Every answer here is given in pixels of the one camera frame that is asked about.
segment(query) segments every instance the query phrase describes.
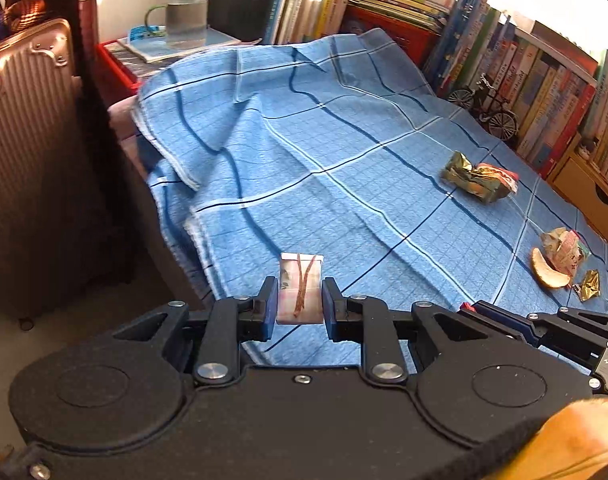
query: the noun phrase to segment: suitcase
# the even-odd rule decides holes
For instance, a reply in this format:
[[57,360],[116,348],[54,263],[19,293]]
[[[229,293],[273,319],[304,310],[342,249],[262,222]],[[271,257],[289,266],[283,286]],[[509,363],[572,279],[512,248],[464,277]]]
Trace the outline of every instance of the suitcase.
[[0,309],[15,317],[64,303],[116,265],[78,83],[65,20],[0,43]]

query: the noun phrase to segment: glass cup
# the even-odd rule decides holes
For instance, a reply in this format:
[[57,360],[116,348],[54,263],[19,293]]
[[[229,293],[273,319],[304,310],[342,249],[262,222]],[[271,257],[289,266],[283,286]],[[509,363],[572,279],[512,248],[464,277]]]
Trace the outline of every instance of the glass cup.
[[149,32],[148,15],[154,9],[166,9],[166,44],[171,48],[186,50],[206,44],[207,15],[209,0],[169,0],[165,6],[148,9],[144,23]]

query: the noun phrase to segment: crumpled wrapper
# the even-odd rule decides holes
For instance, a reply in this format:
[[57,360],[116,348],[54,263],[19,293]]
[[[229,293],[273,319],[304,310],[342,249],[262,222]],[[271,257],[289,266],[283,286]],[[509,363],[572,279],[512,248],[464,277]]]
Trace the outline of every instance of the crumpled wrapper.
[[544,255],[555,270],[574,279],[577,268],[590,256],[590,251],[577,232],[564,227],[540,235]]
[[449,163],[441,170],[440,177],[478,196],[486,203],[516,193],[519,180],[517,173],[490,164],[481,163],[473,168],[461,152],[453,152]]
[[282,253],[279,260],[278,324],[324,322],[319,254]]
[[572,290],[580,297],[580,301],[588,301],[593,296],[599,296],[601,290],[599,287],[599,271],[597,269],[587,270],[581,283],[575,283]]

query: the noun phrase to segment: metal screw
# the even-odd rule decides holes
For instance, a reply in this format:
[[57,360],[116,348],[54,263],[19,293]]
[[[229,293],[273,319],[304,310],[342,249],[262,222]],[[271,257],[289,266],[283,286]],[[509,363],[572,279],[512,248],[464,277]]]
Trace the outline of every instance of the metal screw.
[[228,374],[228,367],[222,363],[204,363],[197,368],[197,375],[204,379],[223,379]]
[[36,480],[49,480],[50,478],[50,469],[44,464],[33,464],[29,469],[29,473]]
[[298,384],[310,384],[313,379],[310,375],[296,375],[293,380]]
[[380,363],[373,366],[373,375],[380,379],[392,380],[399,379],[404,375],[404,371],[400,365],[394,363]]

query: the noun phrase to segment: bed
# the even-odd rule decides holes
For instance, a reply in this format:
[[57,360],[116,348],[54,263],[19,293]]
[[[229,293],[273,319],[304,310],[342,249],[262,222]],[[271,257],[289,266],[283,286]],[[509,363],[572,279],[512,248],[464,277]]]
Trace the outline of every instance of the bed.
[[[189,301],[255,294],[281,252],[299,252],[323,254],[322,274],[344,295],[390,308],[486,300],[523,315],[608,314],[608,244],[503,142],[436,98],[381,30],[182,59],[144,85],[132,117],[132,186],[149,209],[154,200],[145,223],[159,230],[158,267],[181,268],[172,280]],[[442,181],[453,150],[518,173],[517,194],[485,205]],[[600,273],[601,296],[583,304],[530,270],[540,233],[560,226],[592,253],[580,276]],[[323,325],[276,326],[246,350],[263,364],[359,362],[359,346],[328,341]]]

